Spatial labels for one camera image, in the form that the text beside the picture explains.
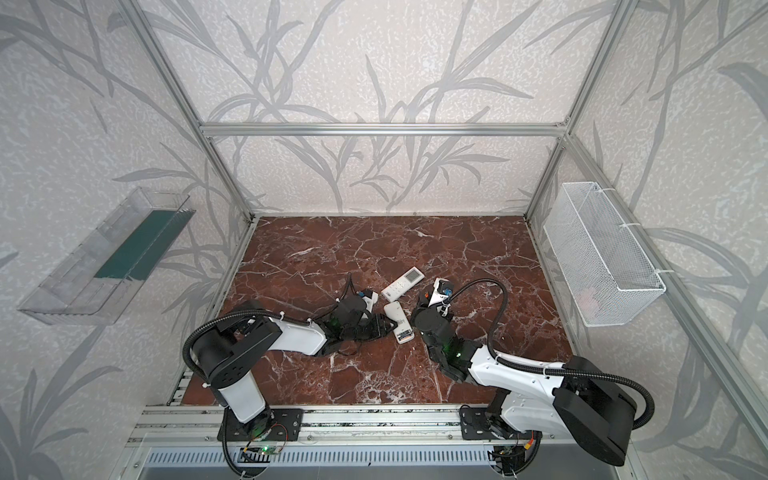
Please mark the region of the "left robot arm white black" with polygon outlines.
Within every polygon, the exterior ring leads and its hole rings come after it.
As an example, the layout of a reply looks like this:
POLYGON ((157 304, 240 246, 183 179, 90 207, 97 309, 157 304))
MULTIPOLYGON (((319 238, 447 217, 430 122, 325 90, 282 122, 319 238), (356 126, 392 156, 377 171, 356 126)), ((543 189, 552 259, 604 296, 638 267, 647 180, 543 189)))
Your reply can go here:
POLYGON ((364 343, 393 332, 396 323, 375 313, 371 292, 340 299, 319 319, 298 320, 245 302, 229 313, 195 329, 185 340, 181 356, 225 408, 227 420, 243 426, 268 420, 268 403, 252 368, 270 351, 325 357, 346 342, 364 343))

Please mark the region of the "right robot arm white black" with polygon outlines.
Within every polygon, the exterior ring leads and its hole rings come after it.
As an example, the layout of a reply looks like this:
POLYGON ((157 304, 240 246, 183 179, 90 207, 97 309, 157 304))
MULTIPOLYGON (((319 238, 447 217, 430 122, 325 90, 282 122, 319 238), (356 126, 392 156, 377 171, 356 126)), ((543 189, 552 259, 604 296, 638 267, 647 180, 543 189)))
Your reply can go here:
POLYGON ((429 358, 456 383, 494 388, 485 412, 488 428, 499 437, 536 431, 568 434, 587 453, 610 465, 625 463, 637 403, 617 383, 604 380, 584 357, 543 362, 507 354, 456 335, 438 307, 417 307, 411 324, 419 331, 429 358))

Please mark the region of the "white remote with display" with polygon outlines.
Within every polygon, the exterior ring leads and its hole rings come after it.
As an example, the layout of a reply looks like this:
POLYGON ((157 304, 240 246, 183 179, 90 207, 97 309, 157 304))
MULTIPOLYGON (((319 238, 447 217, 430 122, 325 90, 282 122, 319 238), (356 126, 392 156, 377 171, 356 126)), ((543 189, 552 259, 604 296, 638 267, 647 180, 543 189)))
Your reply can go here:
POLYGON ((425 278, 425 275, 417 268, 412 267, 401 275, 397 280, 382 290, 381 294, 388 302, 398 301, 411 288, 417 285, 425 278))

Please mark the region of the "white remote being unloaded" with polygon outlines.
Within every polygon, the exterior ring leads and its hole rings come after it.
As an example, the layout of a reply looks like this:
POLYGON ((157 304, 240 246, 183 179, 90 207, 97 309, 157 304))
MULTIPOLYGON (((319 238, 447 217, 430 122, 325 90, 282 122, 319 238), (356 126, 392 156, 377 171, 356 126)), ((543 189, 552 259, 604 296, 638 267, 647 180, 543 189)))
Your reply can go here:
POLYGON ((384 313, 388 319, 395 323, 393 334, 398 344, 407 343, 415 338, 414 331, 398 301, 385 305, 384 313))

